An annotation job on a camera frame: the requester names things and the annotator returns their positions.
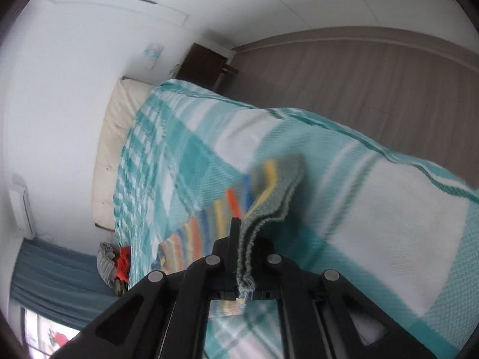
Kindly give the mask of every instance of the pile of clothes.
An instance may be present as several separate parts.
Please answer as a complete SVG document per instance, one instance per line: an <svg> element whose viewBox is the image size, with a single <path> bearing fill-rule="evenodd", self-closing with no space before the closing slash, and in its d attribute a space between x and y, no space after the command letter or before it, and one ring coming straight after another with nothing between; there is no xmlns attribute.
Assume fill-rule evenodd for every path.
<svg viewBox="0 0 479 359"><path fill-rule="evenodd" d="M130 246L115 247L107 242L100 243L98 249L96 266L100 277L118 297L128 291L130 253Z"/></svg>

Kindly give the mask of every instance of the bed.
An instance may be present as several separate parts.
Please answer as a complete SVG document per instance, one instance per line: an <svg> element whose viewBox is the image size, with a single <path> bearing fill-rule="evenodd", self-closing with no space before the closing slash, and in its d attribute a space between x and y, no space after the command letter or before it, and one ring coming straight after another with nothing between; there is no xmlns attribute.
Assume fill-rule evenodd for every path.
<svg viewBox="0 0 479 359"><path fill-rule="evenodd" d="M125 115L116 92L140 87ZM215 217L216 202L253 166L300 153L304 179L270 234L277 252L306 270L340 271L438 358L463 347L479 322L479 197L462 180L310 112L257 109L184 81L151 91L120 81L112 100L93 219L131 246L130 285L155 262L176 258L159 255L166 243L179 253L191 246L194 236L181 239L178 229L208 209ZM208 223L195 225L198 244L209 244L197 256L207 255ZM250 302L244 314L210 319L205 351L281 357L275 303Z"/></svg>

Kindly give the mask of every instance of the wooden floor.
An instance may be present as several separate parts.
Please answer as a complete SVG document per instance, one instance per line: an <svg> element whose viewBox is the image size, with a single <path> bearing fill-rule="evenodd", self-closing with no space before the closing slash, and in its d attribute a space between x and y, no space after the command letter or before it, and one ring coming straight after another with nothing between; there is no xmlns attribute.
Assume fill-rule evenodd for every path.
<svg viewBox="0 0 479 359"><path fill-rule="evenodd" d="M479 74L418 49L357 40L238 53L219 92L257 107L298 107L479 187Z"/></svg>

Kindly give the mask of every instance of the red object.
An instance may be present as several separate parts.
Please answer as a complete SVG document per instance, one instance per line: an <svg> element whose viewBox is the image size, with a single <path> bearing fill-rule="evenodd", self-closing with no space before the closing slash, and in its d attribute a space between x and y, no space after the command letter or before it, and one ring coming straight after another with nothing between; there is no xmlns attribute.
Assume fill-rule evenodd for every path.
<svg viewBox="0 0 479 359"><path fill-rule="evenodd" d="M241 209L236 199L235 193L232 188L226 189L226 198L228 199L229 209L231 210L232 217L241 218Z"/></svg>
<svg viewBox="0 0 479 359"><path fill-rule="evenodd" d="M56 332L53 336L53 339L57 342L60 347L63 347L66 343L69 342L68 337L66 337L63 333Z"/></svg>
<svg viewBox="0 0 479 359"><path fill-rule="evenodd" d="M130 282L130 246L120 247L120 256L116 261L116 277Z"/></svg>

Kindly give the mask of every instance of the blanket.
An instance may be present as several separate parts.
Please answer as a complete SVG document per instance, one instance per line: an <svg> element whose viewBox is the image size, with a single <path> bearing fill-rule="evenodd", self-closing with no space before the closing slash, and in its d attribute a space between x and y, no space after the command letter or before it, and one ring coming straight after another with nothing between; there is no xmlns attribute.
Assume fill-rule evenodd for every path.
<svg viewBox="0 0 479 359"><path fill-rule="evenodd" d="M161 242L251 168L298 153L304 178L286 220L264 229L276 251L304 270L341 272L438 358L453 358L479 322L476 192L313 113L256 109L183 81L152 92L122 150L113 202L130 286ZM210 319L205 351L281 357L275 303Z"/></svg>

